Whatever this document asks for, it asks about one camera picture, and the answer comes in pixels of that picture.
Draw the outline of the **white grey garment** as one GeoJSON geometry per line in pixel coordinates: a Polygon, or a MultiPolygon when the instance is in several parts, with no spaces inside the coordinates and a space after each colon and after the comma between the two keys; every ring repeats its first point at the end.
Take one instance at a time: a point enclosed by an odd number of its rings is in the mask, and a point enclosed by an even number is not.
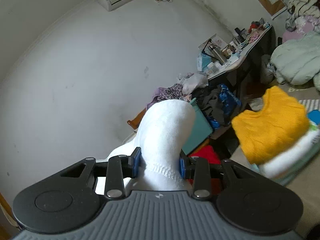
{"type": "Polygon", "coordinates": [[[125,183],[132,190],[190,191],[191,184],[180,175],[180,153],[195,121],[192,105],[182,100],[165,100],[150,107],[141,120],[135,138],[107,157],[131,155],[140,147],[138,177],[125,183]]]}

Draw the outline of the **teal storage box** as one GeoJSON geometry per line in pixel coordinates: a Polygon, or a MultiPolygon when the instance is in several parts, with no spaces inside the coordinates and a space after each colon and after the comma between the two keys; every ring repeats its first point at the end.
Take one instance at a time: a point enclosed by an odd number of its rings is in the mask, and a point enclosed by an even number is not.
{"type": "Polygon", "coordinates": [[[191,100],[190,104],[195,110],[196,118],[194,121],[191,134],[188,140],[186,141],[186,143],[182,147],[182,151],[186,155],[189,155],[196,148],[198,148],[213,132],[211,125],[209,124],[206,117],[204,116],[199,106],[197,105],[196,98],[191,100]]]}

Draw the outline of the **blue plastic bag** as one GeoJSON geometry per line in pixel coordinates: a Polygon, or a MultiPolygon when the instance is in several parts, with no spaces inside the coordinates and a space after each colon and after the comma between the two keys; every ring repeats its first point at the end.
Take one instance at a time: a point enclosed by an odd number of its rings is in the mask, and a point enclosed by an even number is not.
{"type": "Polygon", "coordinates": [[[205,113],[213,129],[229,125],[236,107],[242,105],[242,102],[224,84],[218,85],[207,98],[208,109],[205,113]]]}

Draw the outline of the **yellow knit sweater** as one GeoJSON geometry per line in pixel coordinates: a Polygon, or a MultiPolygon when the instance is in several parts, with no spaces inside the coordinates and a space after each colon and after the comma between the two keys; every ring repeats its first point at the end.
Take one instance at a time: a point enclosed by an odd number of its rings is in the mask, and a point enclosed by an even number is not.
{"type": "Polygon", "coordinates": [[[250,164],[261,165],[293,146],[309,129],[305,107],[278,86],[266,90],[263,107],[231,121],[250,164]]]}

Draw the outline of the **silver thermos bottle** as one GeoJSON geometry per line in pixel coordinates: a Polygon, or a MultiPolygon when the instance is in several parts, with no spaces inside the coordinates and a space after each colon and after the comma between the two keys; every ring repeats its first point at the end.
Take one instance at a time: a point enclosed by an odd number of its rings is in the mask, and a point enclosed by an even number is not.
{"type": "Polygon", "coordinates": [[[222,53],[222,51],[217,45],[211,43],[208,46],[208,50],[211,52],[213,57],[215,57],[222,65],[227,62],[227,58],[225,57],[225,55],[222,53]]]}

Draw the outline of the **cartoon patterned brown blanket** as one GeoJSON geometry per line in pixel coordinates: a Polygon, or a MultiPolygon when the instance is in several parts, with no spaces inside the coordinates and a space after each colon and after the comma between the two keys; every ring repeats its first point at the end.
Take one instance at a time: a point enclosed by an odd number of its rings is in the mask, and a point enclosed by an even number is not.
{"type": "MultiPolygon", "coordinates": [[[[319,127],[319,109],[311,112],[306,110],[306,113],[309,121],[313,121],[319,127]]],[[[232,154],[231,159],[246,168],[254,165],[248,162],[240,145],[232,154]]],[[[297,194],[303,202],[303,214],[296,227],[296,232],[304,238],[319,239],[319,154],[313,157],[284,187],[297,194]]]]}

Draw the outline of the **cluttered dark desk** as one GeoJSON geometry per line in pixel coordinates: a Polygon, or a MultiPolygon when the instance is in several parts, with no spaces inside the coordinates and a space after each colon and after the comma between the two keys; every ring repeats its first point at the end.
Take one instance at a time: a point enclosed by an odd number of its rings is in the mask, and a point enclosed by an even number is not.
{"type": "Polygon", "coordinates": [[[242,96],[251,79],[254,83],[259,83],[261,57],[270,55],[275,45],[276,37],[272,25],[252,32],[245,46],[237,50],[217,72],[209,74],[205,90],[211,91],[224,84],[236,96],[242,96]]]}

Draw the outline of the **pale green puffy jacket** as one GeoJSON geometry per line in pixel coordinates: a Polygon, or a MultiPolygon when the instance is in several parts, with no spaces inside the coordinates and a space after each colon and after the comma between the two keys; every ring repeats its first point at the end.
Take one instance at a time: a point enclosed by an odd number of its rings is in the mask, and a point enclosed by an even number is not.
{"type": "Polygon", "coordinates": [[[298,40],[288,40],[272,53],[278,83],[300,86],[310,80],[319,89],[319,33],[311,31],[298,40]]]}

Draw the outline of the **purple crumpled sheet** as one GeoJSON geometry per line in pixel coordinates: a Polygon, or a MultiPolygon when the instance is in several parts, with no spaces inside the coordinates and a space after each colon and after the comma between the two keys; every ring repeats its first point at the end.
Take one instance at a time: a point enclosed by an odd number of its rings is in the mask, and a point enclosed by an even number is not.
{"type": "Polygon", "coordinates": [[[316,32],[319,34],[319,18],[313,16],[300,16],[294,21],[294,30],[286,30],[282,36],[282,42],[285,43],[288,40],[301,39],[309,32],[316,32]]]}

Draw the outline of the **beige black striped clothing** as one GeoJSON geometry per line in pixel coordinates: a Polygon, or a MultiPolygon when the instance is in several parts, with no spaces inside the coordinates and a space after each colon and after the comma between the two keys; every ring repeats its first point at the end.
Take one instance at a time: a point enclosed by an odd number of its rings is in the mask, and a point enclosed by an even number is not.
{"type": "Polygon", "coordinates": [[[299,17],[311,16],[319,19],[319,0],[289,0],[287,12],[285,28],[288,31],[294,31],[296,29],[295,20],[299,17]]]}

